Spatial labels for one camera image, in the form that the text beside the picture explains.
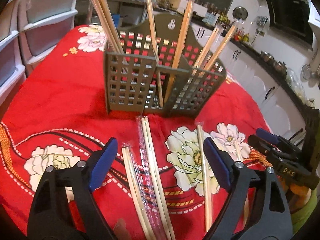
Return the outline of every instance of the black countertop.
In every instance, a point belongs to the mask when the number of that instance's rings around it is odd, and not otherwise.
[[[300,112],[301,116],[306,119],[306,114],[311,107],[306,106],[299,98],[298,96],[293,92],[293,90],[289,87],[287,84],[285,78],[281,76],[275,68],[270,66],[267,62],[265,62],[261,57],[260,53],[255,51],[253,48],[239,42],[235,41],[234,39],[231,39],[230,42],[232,42],[234,45],[236,45],[239,49],[241,49],[243,52],[248,54],[252,59],[254,59],[272,78],[274,81],[277,82],[277,84],[288,94],[291,101],[295,104],[296,108]]]

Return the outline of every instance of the black clamp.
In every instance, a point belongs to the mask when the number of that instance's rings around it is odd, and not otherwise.
[[[234,162],[211,138],[204,140],[204,153],[219,185],[228,198],[203,240],[289,240],[292,223],[289,206],[273,170],[256,171]],[[245,228],[234,234],[249,188],[256,188],[251,214]]]
[[[92,192],[101,187],[118,151],[111,138],[102,150],[72,168],[48,166],[31,205],[27,236],[30,240],[117,240],[98,208]],[[65,187],[72,187],[86,233],[77,230],[69,210]]]

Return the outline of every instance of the metal screw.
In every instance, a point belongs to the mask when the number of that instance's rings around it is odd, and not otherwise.
[[[47,172],[51,172],[54,170],[54,167],[53,166],[48,166],[46,169],[45,169]]]
[[[244,164],[242,162],[236,162],[236,167],[241,169],[244,167]]]
[[[79,167],[79,168],[82,168],[82,167],[84,167],[85,166],[85,161],[79,161],[78,163],[77,163],[77,166]]]
[[[271,168],[271,167],[268,167],[267,168],[267,172],[272,174],[272,173],[275,173],[275,170],[273,168]]]

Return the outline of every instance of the white flower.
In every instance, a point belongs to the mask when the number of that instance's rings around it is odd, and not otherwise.
[[[56,169],[69,168],[75,165],[80,157],[73,156],[70,149],[56,145],[47,146],[45,149],[37,147],[26,161],[23,168],[30,174],[30,185],[32,190],[37,190],[40,179],[47,166],[53,165]],[[72,188],[66,187],[68,201],[74,199]]]
[[[212,131],[210,133],[213,141],[222,151],[230,154],[234,161],[237,161],[237,153],[235,141],[238,143],[241,155],[243,158],[249,158],[250,147],[244,142],[245,134],[238,131],[238,127],[233,124],[219,123],[217,125],[217,133]]]
[[[81,37],[78,43],[78,49],[84,52],[93,52],[97,49],[103,51],[106,44],[106,37],[104,33],[91,33],[91,35]]]
[[[89,36],[93,35],[94,33],[103,33],[103,29],[100,25],[89,25],[89,27],[80,27],[79,32],[87,33]]]
[[[167,148],[171,151],[167,155],[167,161],[176,168],[174,176],[177,179],[178,187],[184,191],[196,187],[195,190],[199,196],[203,196],[202,164],[197,130],[190,131],[183,126],[178,128],[176,132],[171,131],[171,134],[166,141]],[[208,133],[204,133],[205,138],[209,136]],[[220,186],[211,168],[209,168],[209,177],[211,193],[216,194]]]

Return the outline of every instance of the green object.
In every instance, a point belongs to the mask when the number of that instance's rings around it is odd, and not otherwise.
[[[311,191],[311,196],[308,203],[299,211],[291,215],[293,234],[296,234],[304,223],[308,220],[317,205],[316,190]]]

